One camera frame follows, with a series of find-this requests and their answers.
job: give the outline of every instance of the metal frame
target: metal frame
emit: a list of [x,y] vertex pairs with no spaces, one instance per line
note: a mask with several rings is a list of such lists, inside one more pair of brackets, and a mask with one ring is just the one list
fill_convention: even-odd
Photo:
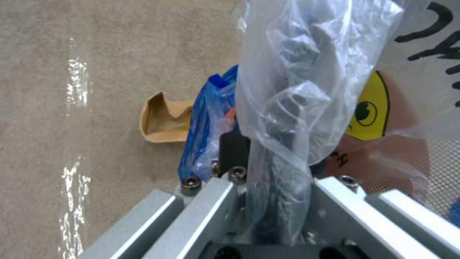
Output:
[[460,258],[460,229],[398,190],[366,201],[441,258]]
[[153,190],[78,258],[140,258],[183,208],[181,198]]
[[438,258],[334,177],[313,186],[307,228],[327,243],[353,240],[371,258]]
[[236,186],[212,177],[143,258],[197,258],[224,237],[237,209]]

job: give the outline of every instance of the cartoon face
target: cartoon face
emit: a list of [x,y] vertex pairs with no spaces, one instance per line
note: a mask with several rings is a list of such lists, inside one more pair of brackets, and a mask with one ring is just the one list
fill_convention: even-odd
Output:
[[389,112],[388,90],[382,76],[376,71],[364,86],[346,134],[362,141],[383,137]]

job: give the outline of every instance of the black marker writing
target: black marker writing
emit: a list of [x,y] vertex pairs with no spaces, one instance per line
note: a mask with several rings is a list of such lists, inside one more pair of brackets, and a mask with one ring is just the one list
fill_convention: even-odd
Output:
[[429,28],[397,37],[395,39],[396,42],[408,42],[415,39],[429,37],[444,29],[444,27],[446,27],[454,19],[452,12],[447,7],[438,3],[431,2],[427,9],[432,10],[437,14],[437,21]]
[[[402,42],[408,42],[408,41],[412,41],[416,39],[429,37],[441,31],[442,29],[444,29],[454,19],[452,12],[447,7],[441,4],[431,2],[430,5],[428,6],[428,10],[432,10],[438,15],[437,21],[432,26],[430,26],[427,29],[421,30],[421,31],[410,33],[408,35],[399,36],[395,39],[395,41],[402,43]],[[414,54],[408,57],[408,60],[414,61],[420,58],[429,57],[433,55],[440,55],[438,59],[459,60],[460,59],[460,47],[452,47],[458,41],[460,41],[460,30],[453,32],[449,37],[447,37],[447,39],[439,43],[434,48],[427,49],[417,54]],[[448,75],[459,73],[460,65],[455,65],[453,67],[450,67],[446,69],[445,72]],[[454,82],[452,84],[452,88],[456,90],[460,90],[460,81]],[[455,103],[455,107],[460,107],[460,101],[457,101]]]
[[337,162],[339,162],[339,168],[348,163],[347,153],[339,154],[339,152],[334,151],[331,154],[331,157],[337,157]]

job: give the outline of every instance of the bolt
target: bolt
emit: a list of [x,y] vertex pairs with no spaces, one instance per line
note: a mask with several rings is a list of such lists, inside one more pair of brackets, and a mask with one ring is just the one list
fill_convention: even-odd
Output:
[[246,175],[246,168],[242,166],[234,166],[229,170],[229,180],[237,185],[246,182]]
[[217,161],[217,160],[211,161],[211,174],[214,177],[220,177],[220,175],[219,175],[219,161]]
[[353,192],[358,190],[359,184],[355,179],[351,176],[340,176],[339,179],[346,187],[348,187]]
[[201,180],[196,176],[187,176],[182,179],[180,191],[185,196],[195,196],[201,189]]

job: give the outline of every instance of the blue plastic bag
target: blue plastic bag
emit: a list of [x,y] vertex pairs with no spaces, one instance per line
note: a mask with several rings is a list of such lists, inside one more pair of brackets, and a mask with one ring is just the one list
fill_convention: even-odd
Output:
[[190,114],[190,128],[178,167],[179,178],[195,175],[203,181],[211,177],[211,161],[218,158],[219,137],[237,130],[236,120],[226,118],[235,107],[238,66],[223,76],[213,75],[198,93]]

